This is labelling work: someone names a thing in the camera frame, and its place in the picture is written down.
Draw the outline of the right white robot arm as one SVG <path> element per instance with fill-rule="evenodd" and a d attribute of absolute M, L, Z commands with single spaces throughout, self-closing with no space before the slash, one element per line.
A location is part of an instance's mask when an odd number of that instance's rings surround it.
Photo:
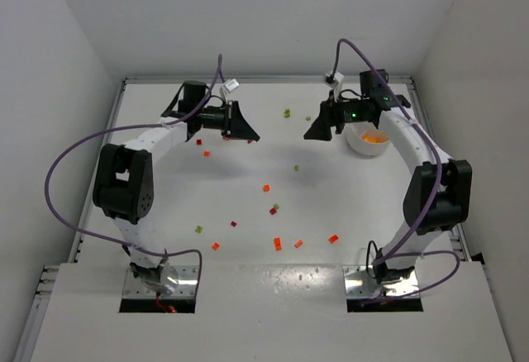
<path fill-rule="evenodd" d="M 434 240 L 467 219 L 472 182 L 470 163 L 453 159 L 435 144 L 414 117 L 411 103 L 393 93 L 385 76 L 383 70 L 361 73 L 361 95 L 343 98 L 343 75 L 325 74 L 331 90 L 303 136 L 330 141 L 347 124 L 371 125 L 389 138 L 407 165 L 411 179 L 403 199 L 403 224 L 378 249 L 371 265 L 378 283 L 408 277 Z"/>

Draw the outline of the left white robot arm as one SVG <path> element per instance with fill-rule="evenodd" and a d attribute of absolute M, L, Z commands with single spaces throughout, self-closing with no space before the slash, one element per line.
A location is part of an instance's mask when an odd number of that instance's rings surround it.
<path fill-rule="evenodd" d="M 229 139 L 258 141 L 239 103 L 227 97 L 239 86 L 236 79 L 223 82 L 219 89 L 222 103 L 211 106 L 211 86 L 185 81 L 154 128 L 125 144 L 107 143 L 100 151 L 93 203 L 120 230 L 133 276 L 158 295 L 172 294 L 179 280 L 168 252 L 156 245 L 154 222 L 148 218 L 155 200 L 155 164 L 203 128 L 219 130 Z"/>

